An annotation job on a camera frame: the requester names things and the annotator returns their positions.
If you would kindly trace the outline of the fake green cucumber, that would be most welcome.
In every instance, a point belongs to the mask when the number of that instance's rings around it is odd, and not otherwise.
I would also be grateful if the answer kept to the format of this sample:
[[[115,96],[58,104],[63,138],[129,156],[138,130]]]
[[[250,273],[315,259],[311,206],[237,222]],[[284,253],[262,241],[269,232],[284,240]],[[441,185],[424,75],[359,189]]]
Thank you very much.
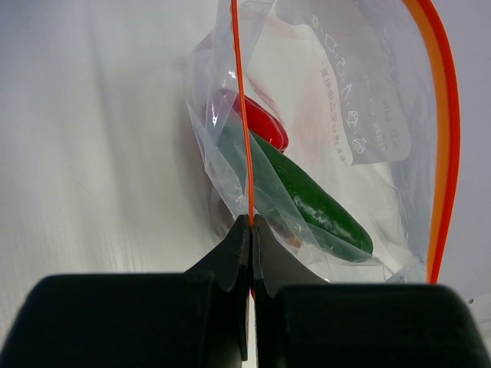
[[[372,257],[364,227],[299,165],[249,133],[255,209],[283,238],[297,238],[343,261]]]

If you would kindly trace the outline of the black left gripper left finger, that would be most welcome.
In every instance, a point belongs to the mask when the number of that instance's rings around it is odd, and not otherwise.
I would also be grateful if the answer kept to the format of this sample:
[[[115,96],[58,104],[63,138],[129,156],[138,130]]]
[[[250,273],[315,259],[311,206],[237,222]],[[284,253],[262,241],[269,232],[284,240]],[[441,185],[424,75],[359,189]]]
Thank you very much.
[[[183,273],[56,274],[29,292],[3,367],[240,367],[248,358],[249,218]]]

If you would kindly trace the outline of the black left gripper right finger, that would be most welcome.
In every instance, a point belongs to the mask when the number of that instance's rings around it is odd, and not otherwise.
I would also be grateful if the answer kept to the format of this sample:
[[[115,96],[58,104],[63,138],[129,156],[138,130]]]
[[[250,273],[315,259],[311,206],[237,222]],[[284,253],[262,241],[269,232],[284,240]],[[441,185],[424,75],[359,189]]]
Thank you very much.
[[[471,313],[429,284],[330,284],[275,238],[252,227],[260,367],[488,367]]]

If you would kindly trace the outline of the clear zip top bag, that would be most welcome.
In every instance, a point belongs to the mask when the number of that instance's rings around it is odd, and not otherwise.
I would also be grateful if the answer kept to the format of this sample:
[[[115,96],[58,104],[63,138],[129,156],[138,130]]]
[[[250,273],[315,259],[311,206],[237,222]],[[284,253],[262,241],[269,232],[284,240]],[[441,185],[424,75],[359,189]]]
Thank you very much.
[[[213,100],[220,89],[237,94],[241,117]],[[239,216],[260,215],[245,96],[282,123],[283,154],[364,227],[374,250],[343,261],[267,222],[281,245],[330,282],[437,282],[459,173],[460,105],[432,2],[219,2],[186,72],[219,237]]]

